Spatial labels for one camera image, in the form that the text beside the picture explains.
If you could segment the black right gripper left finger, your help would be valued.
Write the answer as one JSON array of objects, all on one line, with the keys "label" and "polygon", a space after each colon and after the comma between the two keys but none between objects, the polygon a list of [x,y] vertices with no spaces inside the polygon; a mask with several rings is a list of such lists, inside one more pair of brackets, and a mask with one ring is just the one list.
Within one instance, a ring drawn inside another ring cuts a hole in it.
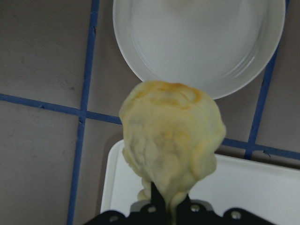
[{"label": "black right gripper left finger", "polygon": [[154,182],[151,182],[151,198],[150,198],[150,201],[154,205],[165,205],[164,198],[162,197],[162,195],[158,191],[158,189],[157,189],[156,185],[154,184]]}]

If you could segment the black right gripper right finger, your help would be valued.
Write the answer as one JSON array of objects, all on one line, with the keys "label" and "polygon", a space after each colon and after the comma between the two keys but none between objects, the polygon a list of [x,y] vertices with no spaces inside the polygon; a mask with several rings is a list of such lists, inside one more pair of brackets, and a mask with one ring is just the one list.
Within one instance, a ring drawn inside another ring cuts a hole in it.
[{"label": "black right gripper right finger", "polygon": [[190,206],[191,205],[191,199],[189,197],[189,194],[186,195],[186,198],[185,198],[185,205],[186,206]]}]

